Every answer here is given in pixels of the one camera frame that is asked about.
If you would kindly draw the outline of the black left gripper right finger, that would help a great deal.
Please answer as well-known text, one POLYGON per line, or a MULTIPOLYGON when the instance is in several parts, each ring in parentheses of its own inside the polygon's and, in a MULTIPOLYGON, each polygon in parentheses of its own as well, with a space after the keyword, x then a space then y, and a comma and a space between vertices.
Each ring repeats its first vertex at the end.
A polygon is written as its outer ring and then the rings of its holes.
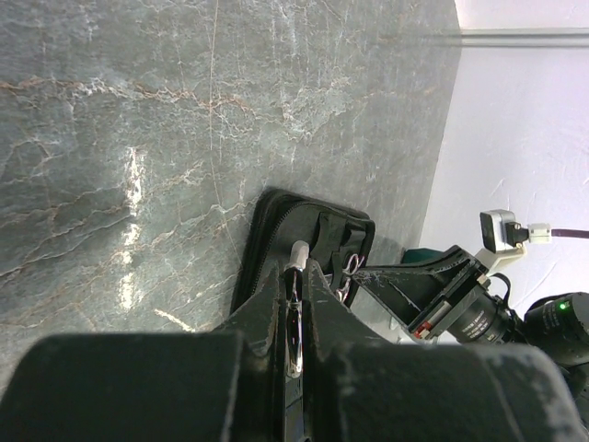
POLYGON ((537 348, 394 344, 303 274, 304 382, 314 441, 576 441, 580 415, 537 348))

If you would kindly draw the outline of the silver scissors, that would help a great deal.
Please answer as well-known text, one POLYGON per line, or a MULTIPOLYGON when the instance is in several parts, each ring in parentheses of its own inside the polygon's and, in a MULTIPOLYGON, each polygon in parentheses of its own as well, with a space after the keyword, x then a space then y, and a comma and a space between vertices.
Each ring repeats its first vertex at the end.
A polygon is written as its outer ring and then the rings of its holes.
POLYGON ((353 253, 344 262, 342 267, 342 277, 335 288, 335 295, 341 303, 343 303, 350 293, 350 287, 352 284, 352 276, 362 267, 364 263, 364 256, 357 253, 353 253))
POLYGON ((290 260, 284 268, 286 297, 286 375, 299 378, 303 372, 303 272, 309 256, 309 245, 296 241, 290 260))

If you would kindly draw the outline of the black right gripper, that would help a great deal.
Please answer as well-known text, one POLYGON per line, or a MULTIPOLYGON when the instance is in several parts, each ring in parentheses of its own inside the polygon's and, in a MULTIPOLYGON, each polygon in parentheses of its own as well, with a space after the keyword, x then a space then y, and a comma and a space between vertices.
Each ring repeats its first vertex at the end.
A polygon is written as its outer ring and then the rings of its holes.
POLYGON ((434 341, 449 332, 459 343, 518 343, 520 319, 509 306, 511 281, 502 273, 493 277, 505 284, 501 297, 489 293, 491 278, 474 257, 453 246, 421 262, 365 266, 352 279, 417 340, 434 341), (419 280, 393 280, 401 276, 419 280))

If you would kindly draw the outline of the black zippered tool case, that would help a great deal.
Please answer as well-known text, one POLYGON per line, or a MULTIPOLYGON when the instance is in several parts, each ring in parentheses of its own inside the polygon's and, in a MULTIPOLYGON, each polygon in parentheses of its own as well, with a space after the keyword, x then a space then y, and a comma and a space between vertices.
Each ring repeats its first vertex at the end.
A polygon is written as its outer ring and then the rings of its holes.
POLYGON ((250 223, 230 311, 256 293, 276 263, 284 267, 290 261, 296 241, 308 244, 309 257, 339 283, 353 254, 365 264, 374 238, 375 222, 364 212, 279 188, 264 191, 250 223))

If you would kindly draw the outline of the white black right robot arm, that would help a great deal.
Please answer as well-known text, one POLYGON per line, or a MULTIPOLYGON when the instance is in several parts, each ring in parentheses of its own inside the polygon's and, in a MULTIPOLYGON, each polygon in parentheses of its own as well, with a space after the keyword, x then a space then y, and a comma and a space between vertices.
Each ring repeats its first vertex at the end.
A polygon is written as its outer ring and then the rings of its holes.
POLYGON ((508 295, 489 294, 487 271, 458 246, 421 262, 367 267, 354 254, 345 265, 352 281, 415 341, 449 332, 462 344, 529 344, 560 368, 574 397, 587 398, 588 295, 545 297, 519 317, 508 295))

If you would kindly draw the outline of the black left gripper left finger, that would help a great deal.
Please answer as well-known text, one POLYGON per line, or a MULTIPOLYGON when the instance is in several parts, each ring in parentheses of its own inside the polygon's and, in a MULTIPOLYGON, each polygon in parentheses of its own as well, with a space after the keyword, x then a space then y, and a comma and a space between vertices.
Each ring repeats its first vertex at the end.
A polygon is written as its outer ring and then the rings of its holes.
POLYGON ((209 332, 56 334, 24 354, 1 400, 5 441, 281 441, 285 290, 209 332))

